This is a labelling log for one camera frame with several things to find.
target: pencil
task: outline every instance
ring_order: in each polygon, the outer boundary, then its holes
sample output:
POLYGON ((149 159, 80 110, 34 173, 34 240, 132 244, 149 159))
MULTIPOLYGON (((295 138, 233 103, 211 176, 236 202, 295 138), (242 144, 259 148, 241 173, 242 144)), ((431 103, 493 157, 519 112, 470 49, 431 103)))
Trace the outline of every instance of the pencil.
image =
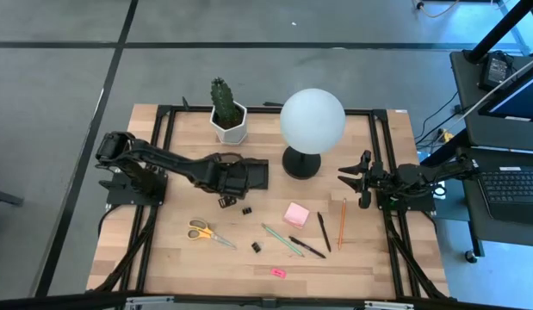
POLYGON ((346 198, 343 199, 343 211, 341 212, 341 230, 338 232, 338 249, 343 246, 344 214, 346 212, 346 198))
POLYGON ((304 257, 304 255, 302 254, 301 251, 299 251, 299 249, 295 248, 293 245, 291 245, 286 239, 284 239, 282 236, 280 236, 279 234, 277 234, 277 232, 274 232, 274 230, 268 226, 266 226, 264 223, 261 224, 262 227, 264 229, 266 229, 266 231, 268 233, 271 233, 274 237, 276 237, 276 239, 282 241, 286 246, 289 247, 289 249, 291 249, 291 251, 299 254, 300 256, 304 257))

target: pink sticky note pad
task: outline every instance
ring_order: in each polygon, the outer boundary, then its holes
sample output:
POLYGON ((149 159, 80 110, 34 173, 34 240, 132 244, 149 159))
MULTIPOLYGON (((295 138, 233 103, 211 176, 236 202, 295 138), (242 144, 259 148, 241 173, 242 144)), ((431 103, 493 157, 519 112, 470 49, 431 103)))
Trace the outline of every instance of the pink sticky note pad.
POLYGON ((310 211, 306 208, 291 202, 287 212, 283 215, 283 219, 291 226, 302 228, 307 221, 308 214, 310 214, 310 211))
POLYGON ((279 276, 279 277, 281 277, 281 279, 285 279, 285 275, 287 275, 287 273, 285 273, 285 271, 279 270, 278 268, 272 269, 270 274, 273 275, 273 276, 279 276))

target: laptop keyboard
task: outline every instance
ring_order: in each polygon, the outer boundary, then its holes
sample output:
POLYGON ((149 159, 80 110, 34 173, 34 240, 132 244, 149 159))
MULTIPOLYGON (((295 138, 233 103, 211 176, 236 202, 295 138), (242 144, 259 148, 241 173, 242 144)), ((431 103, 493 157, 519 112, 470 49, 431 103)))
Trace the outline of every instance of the laptop keyboard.
POLYGON ((481 172, 490 203, 533 203, 533 171, 481 172))

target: cactus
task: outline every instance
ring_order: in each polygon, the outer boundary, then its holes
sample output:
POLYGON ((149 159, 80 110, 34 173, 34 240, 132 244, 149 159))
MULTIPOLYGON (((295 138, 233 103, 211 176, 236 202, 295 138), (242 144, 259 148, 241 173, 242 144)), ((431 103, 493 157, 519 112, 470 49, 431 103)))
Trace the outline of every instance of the cactus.
POLYGON ((213 80, 211 97, 216 111, 215 122, 217 125, 224 129, 230 129, 241 124, 242 115, 233 103, 232 90, 222 78, 217 77, 213 80))

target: orange pencil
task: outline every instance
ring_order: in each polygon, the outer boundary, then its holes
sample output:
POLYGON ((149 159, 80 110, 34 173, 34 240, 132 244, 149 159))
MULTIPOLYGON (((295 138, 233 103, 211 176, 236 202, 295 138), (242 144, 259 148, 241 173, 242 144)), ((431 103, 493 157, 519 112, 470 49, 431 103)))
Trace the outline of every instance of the orange pencil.
POLYGON ((346 213, 346 198, 343 199, 343 211, 341 212, 341 230, 338 232, 338 249, 343 246, 344 214, 346 213))

